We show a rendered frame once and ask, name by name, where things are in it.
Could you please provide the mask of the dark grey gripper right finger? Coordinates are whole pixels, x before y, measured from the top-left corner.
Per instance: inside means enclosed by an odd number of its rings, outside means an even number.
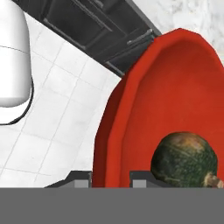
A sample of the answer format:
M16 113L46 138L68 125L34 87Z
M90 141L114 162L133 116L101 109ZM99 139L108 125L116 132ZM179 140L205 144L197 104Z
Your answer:
M131 188L170 187L170 185L157 180L150 171L131 171L129 173L129 186Z

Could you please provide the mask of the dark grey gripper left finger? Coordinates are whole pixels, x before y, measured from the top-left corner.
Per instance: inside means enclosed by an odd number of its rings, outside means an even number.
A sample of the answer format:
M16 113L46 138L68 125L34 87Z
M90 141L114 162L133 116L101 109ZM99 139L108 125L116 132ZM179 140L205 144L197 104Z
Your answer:
M91 171L70 171L66 178L48 185L47 188L90 188L92 186Z

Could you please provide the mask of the red bowl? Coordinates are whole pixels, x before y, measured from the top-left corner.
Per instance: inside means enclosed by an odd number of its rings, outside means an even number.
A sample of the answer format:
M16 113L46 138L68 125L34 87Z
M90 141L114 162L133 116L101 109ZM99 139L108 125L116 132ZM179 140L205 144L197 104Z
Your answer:
M155 38L108 98L94 140L92 185L129 186L130 172L148 171L161 139L178 131L209 142L224 180L224 66L185 29Z

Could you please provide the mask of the dark green squash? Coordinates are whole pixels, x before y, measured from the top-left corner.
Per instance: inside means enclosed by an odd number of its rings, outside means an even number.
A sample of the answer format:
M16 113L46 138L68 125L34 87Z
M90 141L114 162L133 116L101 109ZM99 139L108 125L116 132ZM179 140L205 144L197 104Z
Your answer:
M190 132L165 136L155 149L150 171L173 187L224 188L218 177L218 157L207 140Z

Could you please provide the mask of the black drawer front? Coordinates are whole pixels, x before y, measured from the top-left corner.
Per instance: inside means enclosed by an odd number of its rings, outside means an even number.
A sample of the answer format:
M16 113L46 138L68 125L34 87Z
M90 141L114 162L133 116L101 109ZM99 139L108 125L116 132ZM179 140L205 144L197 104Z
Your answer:
M128 45L125 50L117 53L105 61L105 67L119 77L123 77L138 61L148 46L154 41L158 35L153 31L150 36Z

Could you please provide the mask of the white round black-rimmed object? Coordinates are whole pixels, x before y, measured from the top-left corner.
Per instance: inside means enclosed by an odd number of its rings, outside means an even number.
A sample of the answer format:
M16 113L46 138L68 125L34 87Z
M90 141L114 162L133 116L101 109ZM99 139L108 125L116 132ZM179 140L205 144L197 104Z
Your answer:
M33 96L30 35L25 14L12 0L0 0L0 126L24 118Z

